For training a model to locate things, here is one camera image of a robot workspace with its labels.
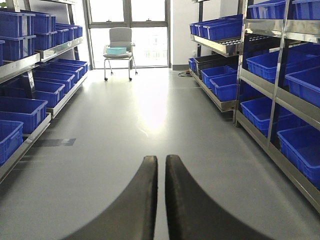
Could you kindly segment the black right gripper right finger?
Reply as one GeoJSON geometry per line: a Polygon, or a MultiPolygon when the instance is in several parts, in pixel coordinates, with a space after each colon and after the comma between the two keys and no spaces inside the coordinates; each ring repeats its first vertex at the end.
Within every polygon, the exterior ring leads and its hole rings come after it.
{"type": "Polygon", "coordinates": [[[165,160],[165,206],[171,240],[267,240],[214,201],[178,155],[165,160]]]}

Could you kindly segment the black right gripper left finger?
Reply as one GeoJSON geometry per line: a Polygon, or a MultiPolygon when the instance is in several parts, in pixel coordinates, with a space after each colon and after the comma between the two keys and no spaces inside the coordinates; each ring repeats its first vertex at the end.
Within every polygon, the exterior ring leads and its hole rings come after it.
{"type": "Polygon", "coordinates": [[[101,214],[68,240],[152,240],[158,203],[158,160],[145,156],[134,177],[101,214]]]}

